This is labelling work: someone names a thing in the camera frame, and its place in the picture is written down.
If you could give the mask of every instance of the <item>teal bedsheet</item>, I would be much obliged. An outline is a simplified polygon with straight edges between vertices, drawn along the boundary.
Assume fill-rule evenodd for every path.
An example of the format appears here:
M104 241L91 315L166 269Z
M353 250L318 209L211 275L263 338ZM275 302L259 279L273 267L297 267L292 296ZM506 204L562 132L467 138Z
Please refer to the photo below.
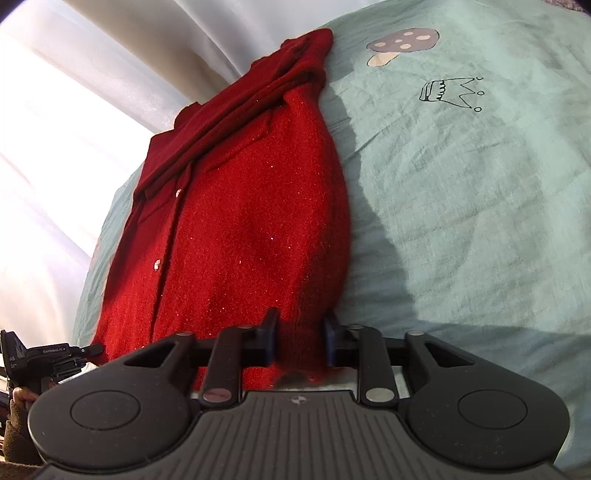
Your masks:
M552 388L572 417L557 465L582 467L591 18L539 0L400 0L327 26L320 107L352 215L338 316L387 336L425 330ZM75 342L92 337L136 182L105 222Z

